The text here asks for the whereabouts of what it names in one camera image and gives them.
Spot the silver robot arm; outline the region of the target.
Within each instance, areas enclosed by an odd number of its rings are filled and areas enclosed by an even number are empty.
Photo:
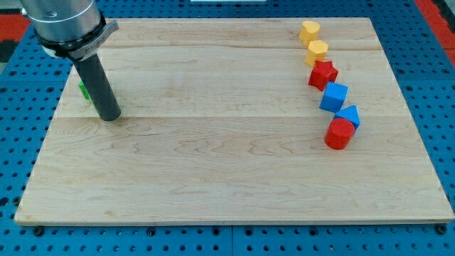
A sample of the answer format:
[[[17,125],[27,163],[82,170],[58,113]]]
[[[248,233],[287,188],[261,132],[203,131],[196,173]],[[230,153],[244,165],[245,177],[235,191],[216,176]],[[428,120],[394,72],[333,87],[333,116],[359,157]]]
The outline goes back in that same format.
[[[106,22],[95,0],[21,0],[21,5],[38,41],[53,57],[86,60],[119,29],[117,21]]]

